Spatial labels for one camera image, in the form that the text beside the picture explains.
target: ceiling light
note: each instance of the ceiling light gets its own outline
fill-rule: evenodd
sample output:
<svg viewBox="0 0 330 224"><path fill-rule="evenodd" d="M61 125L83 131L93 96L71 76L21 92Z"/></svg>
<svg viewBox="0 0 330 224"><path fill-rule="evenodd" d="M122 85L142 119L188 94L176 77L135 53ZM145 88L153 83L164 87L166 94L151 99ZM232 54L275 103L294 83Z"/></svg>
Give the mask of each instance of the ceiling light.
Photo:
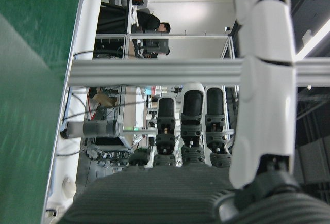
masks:
<svg viewBox="0 0 330 224"><path fill-rule="evenodd" d="M312 49L330 32L330 19L325 25L310 39L310 41L296 55L296 60L302 60Z"/></svg>

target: metal rail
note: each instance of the metal rail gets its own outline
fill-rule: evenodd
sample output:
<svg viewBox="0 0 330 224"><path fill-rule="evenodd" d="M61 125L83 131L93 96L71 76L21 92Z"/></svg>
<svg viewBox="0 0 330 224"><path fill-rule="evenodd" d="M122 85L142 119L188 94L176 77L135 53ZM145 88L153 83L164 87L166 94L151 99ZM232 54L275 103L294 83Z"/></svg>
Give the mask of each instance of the metal rail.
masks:
<svg viewBox="0 0 330 224"><path fill-rule="evenodd" d="M201 82L234 87L240 83L243 60L76 60L69 86L175 85ZM297 61L297 86L330 87L330 58Z"/></svg>

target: person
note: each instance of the person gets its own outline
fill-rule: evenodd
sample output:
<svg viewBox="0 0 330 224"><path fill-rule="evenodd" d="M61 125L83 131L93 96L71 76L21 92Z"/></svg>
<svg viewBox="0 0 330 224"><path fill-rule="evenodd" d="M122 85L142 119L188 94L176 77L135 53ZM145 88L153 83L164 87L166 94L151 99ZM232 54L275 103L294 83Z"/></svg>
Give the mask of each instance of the person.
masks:
<svg viewBox="0 0 330 224"><path fill-rule="evenodd" d="M97 33L126 33L126 7L109 3L101 3L98 16ZM143 32L146 30L169 33L171 26L169 23L161 22L156 16L142 11L137 11L139 27Z"/></svg>

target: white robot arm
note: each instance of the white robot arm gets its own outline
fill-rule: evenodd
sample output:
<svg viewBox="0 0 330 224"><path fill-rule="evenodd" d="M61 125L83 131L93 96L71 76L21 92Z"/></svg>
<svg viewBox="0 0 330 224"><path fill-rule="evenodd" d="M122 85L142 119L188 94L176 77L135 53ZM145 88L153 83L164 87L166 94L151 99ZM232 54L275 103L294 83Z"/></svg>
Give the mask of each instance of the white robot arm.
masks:
<svg viewBox="0 0 330 224"><path fill-rule="evenodd" d="M230 180L235 188L262 172L262 158L293 171L296 73L290 0L235 0L244 63Z"/></svg>

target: black cable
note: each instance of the black cable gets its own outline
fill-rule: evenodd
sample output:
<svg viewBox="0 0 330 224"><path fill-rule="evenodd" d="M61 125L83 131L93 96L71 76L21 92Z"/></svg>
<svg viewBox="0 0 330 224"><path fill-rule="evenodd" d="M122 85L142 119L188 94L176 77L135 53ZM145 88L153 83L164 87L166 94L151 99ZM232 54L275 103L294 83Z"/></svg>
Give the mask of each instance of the black cable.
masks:
<svg viewBox="0 0 330 224"><path fill-rule="evenodd" d="M92 53L92 52L94 53L94 50L81 51L81 52L75 53L73 56L81 55L81 54L86 54L86 53Z"/></svg>
<svg viewBox="0 0 330 224"><path fill-rule="evenodd" d="M56 156L63 156L63 157L66 157L66 156L71 156L71 155L75 155L77 153L80 153L80 150L77 151L77 152L74 152L74 153L68 153L68 154L56 154Z"/></svg>
<svg viewBox="0 0 330 224"><path fill-rule="evenodd" d="M64 117L62 119L62 121L66 120L66 119L69 119L69 118L77 117L77 116L80 116L80 115L83 115L83 114L86 114L86 113L89 113L89 110L84 111L84 112L80 112L80 113L77 113L77 114L74 114L74 115L71 115L71 116L68 116L68 117Z"/></svg>
<svg viewBox="0 0 330 224"><path fill-rule="evenodd" d="M86 108L86 105L83 103L83 101L78 96L76 96L75 94L73 94L73 92L71 92L71 96L73 96L76 99L78 99L81 102L81 104L84 106L84 108Z"/></svg>
<svg viewBox="0 0 330 224"><path fill-rule="evenodd" d="M124 106L126 106L126 105L133 105L133 104L142 104L142 103L145 103L145 101L140 101L140 102L130 102L130 103L126 103L126 104L124 104ZM74 114L74 115L71 115L71 116L68 116L68 117L64 117L64 118L62 119L62 121L66 120L66 119L69 119L69 118L72 118L72 117L80 116L80 115L83 115L83 114L86 114L86 113L89 113L89 110L84 111L84 112L80 112L80 113L77 113L77 114Z"/></svg>

